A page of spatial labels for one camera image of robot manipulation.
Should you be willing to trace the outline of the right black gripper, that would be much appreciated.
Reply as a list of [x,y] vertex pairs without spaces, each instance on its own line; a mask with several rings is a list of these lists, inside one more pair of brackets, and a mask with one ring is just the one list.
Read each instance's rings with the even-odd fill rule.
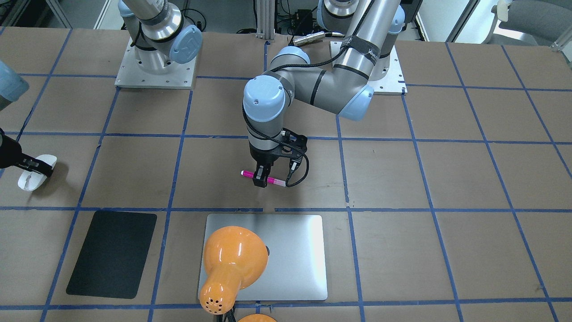
[[6,169],[10,166],[16,166],[33,173],[45,175],[49,178],[53,174],[53,166],[45,161],[31,157],[22,153],[20,143],[7,136],[3,130],[1,132],[0,146],[0,168]]

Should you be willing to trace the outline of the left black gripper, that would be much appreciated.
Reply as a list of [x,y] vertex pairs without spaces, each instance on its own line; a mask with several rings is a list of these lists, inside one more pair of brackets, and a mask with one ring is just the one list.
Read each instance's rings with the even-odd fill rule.
[[266,187],[273,163],[280,157],[290,159],[290,167],[293,167],[294,164],[299,167],[304,153],[308,150],[307,142],[306,136],[296,134],[288,129],[282,130],[272,140],[250,130],[250,154],[256,162],[253,184],[257,187]]

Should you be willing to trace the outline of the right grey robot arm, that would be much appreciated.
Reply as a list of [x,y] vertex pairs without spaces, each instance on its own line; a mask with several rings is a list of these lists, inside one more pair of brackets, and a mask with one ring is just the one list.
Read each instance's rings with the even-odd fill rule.
[[[130,33],[115,86],[127,89],[191,89],[202,31],[168,0],[119,0]],[[16,102],[29,84],[1,61],[1,110]],[[18,167],[51,177],[55,163],[22,152],[1,129],[1,169]]]

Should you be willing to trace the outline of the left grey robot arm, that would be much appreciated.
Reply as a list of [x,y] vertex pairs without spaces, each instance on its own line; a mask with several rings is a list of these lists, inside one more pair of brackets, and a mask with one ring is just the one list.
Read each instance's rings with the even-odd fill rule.
[[313,64],[300,47],[289,45],[263,75],[247,82],[242,114],[256,161],[255,186],[270,182],[270,169],[277,159],[290,161],[286,187],[294,186],[290,179],[301,163],[309,163],[308,139],[283,126],[294,100],[355,121],[365,116],[374,96],[370,78],[378,61],[389,55],[404,15],[398,0],[321,0],[317,22],[344,36],[337,55]]

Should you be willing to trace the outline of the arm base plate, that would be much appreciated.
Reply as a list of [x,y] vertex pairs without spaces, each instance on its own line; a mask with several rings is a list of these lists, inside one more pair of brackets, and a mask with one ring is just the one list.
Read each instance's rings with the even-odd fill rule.
[[381,45],[382,54],[386,57],[376,59],[360,53],[354,48],[345,52],[332,63],[331,78],[333,86],[344,92],[344,96],[356,94],[365,85],[370,86],[373,94],[402,94],[407,91],[403,79],[402,68],[395,49],[396,35],[387,38]]
[[115,86],[131,89],[188,89],[194,86],[198,58],[179,64],[159,51],[143,51],[127,42]]

